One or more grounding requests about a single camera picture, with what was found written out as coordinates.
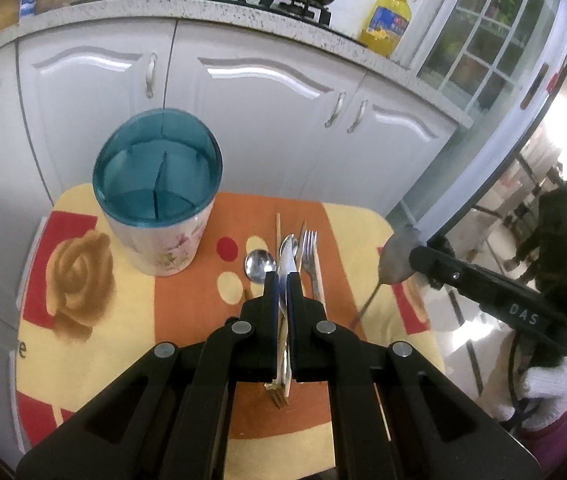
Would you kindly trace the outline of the white gloved hand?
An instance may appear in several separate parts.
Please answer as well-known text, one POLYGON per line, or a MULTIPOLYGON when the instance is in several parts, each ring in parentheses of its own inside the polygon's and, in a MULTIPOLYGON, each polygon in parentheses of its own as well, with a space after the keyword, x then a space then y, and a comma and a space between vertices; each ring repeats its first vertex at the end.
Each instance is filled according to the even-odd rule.
MULTIPOLYGON (((554 367, 530 367, 513 385, 519 398, 538 400, 534 413, 521 422, 524 430, 545 429, 567 412, 567 358, 562 358, 554 367)), ((505 422, 515 414, 507 362, 493 369, 477 404, 497 422, 505 422)))

